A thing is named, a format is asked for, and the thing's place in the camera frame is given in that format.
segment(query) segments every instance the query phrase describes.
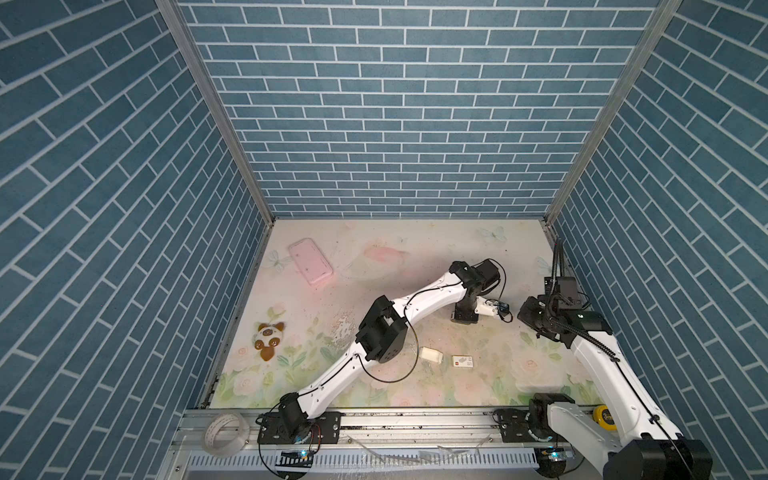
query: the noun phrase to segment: pink pencil case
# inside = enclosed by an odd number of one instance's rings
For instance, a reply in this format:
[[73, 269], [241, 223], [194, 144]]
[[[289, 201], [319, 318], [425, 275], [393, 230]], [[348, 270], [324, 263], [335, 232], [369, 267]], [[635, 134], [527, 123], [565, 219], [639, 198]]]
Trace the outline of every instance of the pink pencil case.
[[311, 238], [294, 243], [288, 247], [288, 252], [310, 285], [316, 285], [333, 275], [333, 267]]

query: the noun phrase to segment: tape roll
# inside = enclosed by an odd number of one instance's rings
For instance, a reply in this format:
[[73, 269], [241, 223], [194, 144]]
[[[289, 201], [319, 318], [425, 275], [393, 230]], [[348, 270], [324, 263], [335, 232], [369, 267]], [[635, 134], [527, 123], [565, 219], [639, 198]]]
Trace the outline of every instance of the tape roll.
[[592, 419], [597, 422], [599, 426], [606, 430], [613, 432], [617, 429], [616, 423], [614, 422], [614, 417], [611, 415], [611, 412], [608, 411], [608, 407], [606, 405], [597, 407], [592, 412]]
[[[232, 422], [239, 423], [237, 426], [237, 435], [228, 443], [221, 447], [216, 447], [214, 441], [219, 435], [219, 432], [221, 432], [224, 427], [229, 426]], [[231, 457], [243, 449], [248, 441], [248, 435], [250, 435], [250, 425], [248, 425], [248, 422], [246, 422], [245, 418], [240, 413], [222, 413], [216, 417], [210, 425], [208, 425], [208, 428], [205, 429], [205, 432], [203, 432], [203, 450], [216, 457]]]

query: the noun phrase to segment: white eraser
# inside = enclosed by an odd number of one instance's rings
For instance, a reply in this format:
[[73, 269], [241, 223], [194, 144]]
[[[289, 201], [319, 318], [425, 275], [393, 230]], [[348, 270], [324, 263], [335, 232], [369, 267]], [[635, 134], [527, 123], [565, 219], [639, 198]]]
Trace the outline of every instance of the white eraser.
[[453, 366], [461, 366], [468, 369], [472, 368], [472, 357], [467, 355], [454, 355]]
[[434, 363], [442, 363], [442, 352], [430, 349], [425, 346], [422, 347], [422, 352], [419, 354], [424, 360], [429, 360]]

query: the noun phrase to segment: metal corner post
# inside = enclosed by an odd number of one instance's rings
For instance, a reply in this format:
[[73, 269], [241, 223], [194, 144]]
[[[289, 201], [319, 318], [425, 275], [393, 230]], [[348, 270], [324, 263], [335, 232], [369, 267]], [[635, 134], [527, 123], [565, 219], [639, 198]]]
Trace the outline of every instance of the metal corner post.
[[272, 227], [274, 223], [274, 215], [270, 211], [270, 206], [266, 202], [259, 184], [256, 181], [256, 177], [253, 175], [253, 169], [248, 162], [243, 145], [240, 143], [240, 139], [235, 134], [232, 122], [230, 122], [227, 110], [224, 109], [224, 105], [221, 102], [221, 98], [214, 86], [214, 81], [208, 74], [208, 70], [205, 67], [203, 58], [200, 56], [200, 51], [197, 50], [197, 44], [192, 38], [192, 32], [187, 26], [187, 22], [184, 20], [184, 14], [181, 12], [181, 8], [178, 5], [177, 0], [156, 0], [157, 7], [160, 9], [160, 14], [163, 16], [163, 20], [168, 25], [171, 36], [176, 41], [176, 46], [181, 52], [181, 56], [184, 57], [184, 61], [187, 63], [187, 67], [190, 69], [192, 78], [200, 89], [200, 93], [203, 95], [205, 103], [208, 105], [210, 114], [213, 116], [216, 126], [219, 127], [221, 137], [224, 139], [224, 143], [232, 154], [232, 158], [237, 165], [237, 170], [243, 175], [243, 180], [248, 187], [248, 191], [253, 197], [253, 201], [256, 202], [256, 206], [261, 212], [264, 220], [269, 227]]
[[616, 118], [616, 114], [624, 103], [624, 99], [629, 95], [632, 85], [634, 85], [634, 82], [640, 76], [645, 63], [656, 48], [656, 45], [661, 39], [661, 35], [664, 33], [664, 30], [667, 29], [667, 26], [681, 2], [682, 0], [659, 0], [659, 4], [654, 10], [654, 13], [650, 16], [648, 24], [640, 37], [640, 41], [627, 59], [627, 64], [624, 66], [624, 70], [616, 80], [616, 85], [613, 90], [611, 90], [611, 93], [608, 95], [608, 100], [605, 102], [605, 106], [600, 110], [600, 114], [594, 121], [592, 130], [584, 139], [584, 143], [581, 145], [581, 149], [576, 155], [574, 163], [571, 165], [571, 169], [565, 175], [565, 178], [563, 178], [563, 183], [560, 186], [560, 189], [555, 194], [552, 203], [547, 209], [545, 214], [547, 225], [552, 225], [554, 224], [554, 221], [557, 220], [565, 202], [568, 200], [568, 196], [571, 195], [574, 187], [576, 187], [576, 183], [581, 177], [581, 174], [587, 169], [587, 166], [592, 159], [592, 155], [594, 155], [598, 145], [608, 132], [608, 128], [611, 126], [614, 118]]

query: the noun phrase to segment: clear tape roll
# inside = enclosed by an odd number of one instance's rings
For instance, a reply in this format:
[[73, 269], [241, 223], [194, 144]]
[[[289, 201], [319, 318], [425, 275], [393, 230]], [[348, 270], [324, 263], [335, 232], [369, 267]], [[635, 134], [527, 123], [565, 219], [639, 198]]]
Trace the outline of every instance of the clear tape roll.
[[[216, 440], [219, 432], [232, 422], [240, 423], [237, 426], [237, 435], [226, 445], [216, 448], [214, 446], [214, 440]], [[205, 429], [205, 432], [203, 432], [203, 450], [216, 457], [231, 457], [243, 449], [248, 441], [248, 435], [250, 435], [250, 425], [248, 425], [248, 422], [246, 422], [245, 418], [240, 413], [222, 413], [216, 417], [210, 425], [208, 425], [208, 428]]]

